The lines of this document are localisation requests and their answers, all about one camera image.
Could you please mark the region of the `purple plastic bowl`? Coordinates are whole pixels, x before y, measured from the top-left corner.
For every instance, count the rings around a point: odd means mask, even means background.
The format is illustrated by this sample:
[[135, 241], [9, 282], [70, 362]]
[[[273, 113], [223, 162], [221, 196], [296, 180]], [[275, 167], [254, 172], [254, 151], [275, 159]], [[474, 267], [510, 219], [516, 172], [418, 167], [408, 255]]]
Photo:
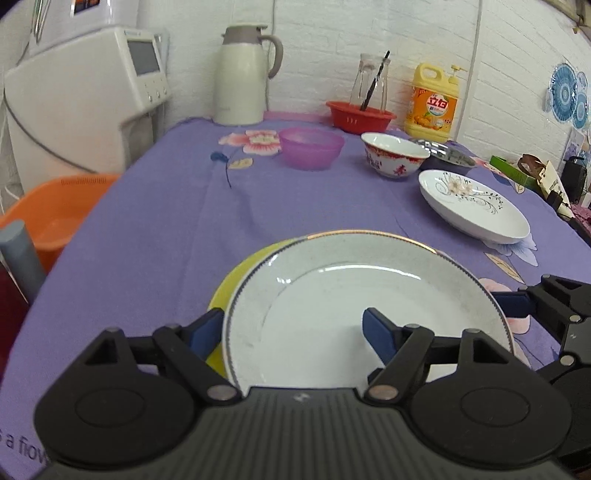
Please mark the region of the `purple plastic bowl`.
[[283, 162], [304, 171], [328, 170], [345, 145], [341, 135], [311, 127], [280, 130], [279, 139]]

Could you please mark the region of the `yellow dish soap bottle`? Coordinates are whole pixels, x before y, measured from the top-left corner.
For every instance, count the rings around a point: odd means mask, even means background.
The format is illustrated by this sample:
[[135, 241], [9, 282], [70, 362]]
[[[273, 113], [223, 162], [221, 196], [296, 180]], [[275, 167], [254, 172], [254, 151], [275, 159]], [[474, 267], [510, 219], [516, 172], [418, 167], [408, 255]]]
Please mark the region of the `yellow dish soap bottle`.
[[452, 65], [453, 73], [429, 63], [417, 66], [412, 94], [404, 123], [413, 138], [445, 143], [451, 138], [452, 125], [460, 97], [458, 73], [464, 68]]

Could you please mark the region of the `yellow plastic plate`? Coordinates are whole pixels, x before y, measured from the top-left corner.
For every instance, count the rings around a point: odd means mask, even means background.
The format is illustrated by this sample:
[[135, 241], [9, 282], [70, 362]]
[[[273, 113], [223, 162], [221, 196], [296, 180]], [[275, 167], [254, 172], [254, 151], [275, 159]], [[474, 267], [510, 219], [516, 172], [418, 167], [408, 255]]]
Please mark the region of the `yellow plastic plate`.
[[[266, 246], [263, 249], [254, 252], [252, 255], [245, 258], [242, 262], [236, 265], [235, 268], [233, 268], [228, 273], [228, 275], [224, 277], [219, 286], [216, 288], [213, 296], [211, 297], [211, 301], [209, 301], [208, 308], [221, 308], [222, 310], [226, 310], [232, 298], [233, 292], [235, 292], [235, 289], [238, 287], [240, 281], [242, 281], [242, 278], [264, 258], [270, 254], [273, 254], [273, 252], [280, 249], [281, 247], [287, 246], [290, 243], [294, 243], [294, 241], [296, 241], [295, 238], [283, 240]], [[209, 354], [206, 359], [206, 364], [214, 369], [216, 373], [221, 374], [222, 377], [226, 377], [222, 343], [219, 343], [214, 348], [214, 351]]]

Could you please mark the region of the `black speaker box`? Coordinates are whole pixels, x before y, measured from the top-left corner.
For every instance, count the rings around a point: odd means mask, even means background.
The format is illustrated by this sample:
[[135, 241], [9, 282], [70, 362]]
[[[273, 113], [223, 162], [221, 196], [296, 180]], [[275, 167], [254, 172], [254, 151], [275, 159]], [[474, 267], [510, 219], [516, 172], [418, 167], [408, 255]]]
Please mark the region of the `black speaker box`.
[[581, 156], [570, 156], [564, 163], [561, 181], [568, 200], [578, 203], [585, 187], [587, 167]]

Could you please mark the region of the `white red-patterned bowl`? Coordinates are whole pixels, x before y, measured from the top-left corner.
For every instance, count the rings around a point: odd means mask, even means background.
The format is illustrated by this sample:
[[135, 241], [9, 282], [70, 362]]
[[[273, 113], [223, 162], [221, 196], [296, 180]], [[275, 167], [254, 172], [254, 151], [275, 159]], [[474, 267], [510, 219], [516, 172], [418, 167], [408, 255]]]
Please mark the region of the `white red-patterned bowl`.
[[431, 155], [422, 145], [386, 133], [363, 133], [361, 140], [370, 168], [387, 178], [410, 176]]

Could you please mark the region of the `blue paper fan decoration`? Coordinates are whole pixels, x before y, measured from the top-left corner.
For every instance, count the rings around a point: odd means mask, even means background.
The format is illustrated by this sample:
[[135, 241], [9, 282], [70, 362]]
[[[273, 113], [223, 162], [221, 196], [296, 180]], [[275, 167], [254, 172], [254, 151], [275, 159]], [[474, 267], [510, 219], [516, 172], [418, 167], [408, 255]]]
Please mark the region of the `blue paper fan decoration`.
[[582, 131], [590, 114], [590, 82], [586, 73], [569, 63], [558, 64], [549, 80], [543, 110], [560, 123], [570, 123]]

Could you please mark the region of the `red plastic colander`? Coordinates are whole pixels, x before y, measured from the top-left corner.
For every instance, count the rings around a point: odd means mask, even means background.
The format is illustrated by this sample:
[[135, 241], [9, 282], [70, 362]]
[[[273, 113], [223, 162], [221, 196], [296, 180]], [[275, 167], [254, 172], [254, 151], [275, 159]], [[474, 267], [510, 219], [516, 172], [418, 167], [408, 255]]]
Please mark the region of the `red plastic colander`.
[[343, 101], [325, 103], [331, 110], [332, 124], [344, 132], [362, 135], [367, 132], [384, 133], [397, 115], [389, 111], [369, 107], [361, 110], [360, 106]]

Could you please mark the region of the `white water dispenser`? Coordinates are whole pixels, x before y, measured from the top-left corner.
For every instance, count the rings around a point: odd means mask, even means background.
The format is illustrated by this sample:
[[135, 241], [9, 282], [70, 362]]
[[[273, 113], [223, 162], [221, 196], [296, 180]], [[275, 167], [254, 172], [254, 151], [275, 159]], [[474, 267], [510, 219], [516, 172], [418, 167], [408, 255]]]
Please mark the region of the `white water dispenser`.
[[121, 174], [154, 142], [169, 100], [168, 39], [137, 26], [137, 1], [38, 1], [4, 101], [24, 191], [63, 176]]

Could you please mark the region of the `stainless steel bowl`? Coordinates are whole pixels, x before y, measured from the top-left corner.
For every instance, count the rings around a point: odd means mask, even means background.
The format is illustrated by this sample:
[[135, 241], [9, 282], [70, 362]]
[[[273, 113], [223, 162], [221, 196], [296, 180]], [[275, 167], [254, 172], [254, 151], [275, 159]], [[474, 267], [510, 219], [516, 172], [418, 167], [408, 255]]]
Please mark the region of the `stainless steel bowl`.
[[420, 167], [422, 171], [445, 170], [466, 175], [477, 166], [472, 157], [455, 147], [424, 139], [413, 139], [413, 142], [423, 146], [430, 153]]

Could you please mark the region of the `green cardboard box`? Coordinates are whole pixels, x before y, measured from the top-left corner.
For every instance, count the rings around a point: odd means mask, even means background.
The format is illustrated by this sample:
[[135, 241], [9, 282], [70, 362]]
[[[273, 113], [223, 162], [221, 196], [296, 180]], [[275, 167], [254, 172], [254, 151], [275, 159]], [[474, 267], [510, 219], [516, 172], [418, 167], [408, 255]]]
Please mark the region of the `green cardboard box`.
[[523, 186], [533, 192], [540, 193], [539, 185], [534, 177], [523, 172], [520, 168], [508, 163], [505, 159], [493, 155], [490, 159], [490, 164], [502, 172], [510, 180], [516, 184]]

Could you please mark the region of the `orange plastic basin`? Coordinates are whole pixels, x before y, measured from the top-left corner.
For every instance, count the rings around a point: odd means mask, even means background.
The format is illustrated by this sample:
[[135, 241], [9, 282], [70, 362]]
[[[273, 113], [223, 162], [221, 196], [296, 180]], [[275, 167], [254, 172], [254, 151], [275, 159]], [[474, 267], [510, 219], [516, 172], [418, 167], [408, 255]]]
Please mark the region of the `orange plastic basin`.
[[84, 219], [119, 178], [116, 174], [84, 174], [47, 181], [2, 215], [1, 227], [22, 220], [49, 273]]

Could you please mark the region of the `white blue-rimmed plate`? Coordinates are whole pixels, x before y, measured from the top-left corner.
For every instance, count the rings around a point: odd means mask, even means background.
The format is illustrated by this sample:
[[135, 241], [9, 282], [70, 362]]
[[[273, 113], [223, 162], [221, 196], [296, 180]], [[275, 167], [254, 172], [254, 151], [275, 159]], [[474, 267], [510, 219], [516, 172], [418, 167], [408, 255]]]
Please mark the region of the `white blue-rimmed plate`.
[[479, 329], [515, 350], [506, 317], [466, 268], [415, 240], [369, 230], [311, 235], [240, 281], [222, 333], [226, 375], [252, 387], [366, 389], [384, 366], [363, 337], [375, 307], [399, 326], [459, 337]]

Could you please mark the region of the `white floral oval plate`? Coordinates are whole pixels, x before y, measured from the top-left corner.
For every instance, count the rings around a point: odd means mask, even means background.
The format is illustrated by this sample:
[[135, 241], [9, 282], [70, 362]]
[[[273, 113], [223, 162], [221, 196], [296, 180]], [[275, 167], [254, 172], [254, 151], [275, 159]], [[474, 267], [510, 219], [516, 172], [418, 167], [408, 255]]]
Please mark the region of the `white floral oval plate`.
[[530, 224], [503, 195], [467, 176], [427, 170], [418, 177], [428, 205], [461, 232], [483, 241], [513, 245], [526, 239]]

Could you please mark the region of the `cream thermos jug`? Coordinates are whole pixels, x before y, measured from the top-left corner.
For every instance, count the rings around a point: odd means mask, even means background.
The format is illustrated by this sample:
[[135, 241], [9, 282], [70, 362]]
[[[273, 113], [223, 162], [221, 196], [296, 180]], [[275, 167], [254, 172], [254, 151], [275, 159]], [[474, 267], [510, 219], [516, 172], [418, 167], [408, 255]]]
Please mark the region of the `cream thermos jug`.
[[283, 43], [266, 25], [230, 25], [222, 34], [214, 73], [213, 121], [255, 125], [266, 111], [266, 82], [279, 73]]

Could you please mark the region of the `grey cylinder post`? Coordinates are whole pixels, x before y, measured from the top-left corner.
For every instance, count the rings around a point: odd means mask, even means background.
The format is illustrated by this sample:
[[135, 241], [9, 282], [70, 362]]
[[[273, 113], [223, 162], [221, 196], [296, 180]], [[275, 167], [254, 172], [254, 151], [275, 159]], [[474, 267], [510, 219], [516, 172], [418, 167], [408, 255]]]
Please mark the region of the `grey cylinder post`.
[[22, 220], [15, 220], [1, 229], [1, 254], [25, 299], [32, 304], [46, 273]]

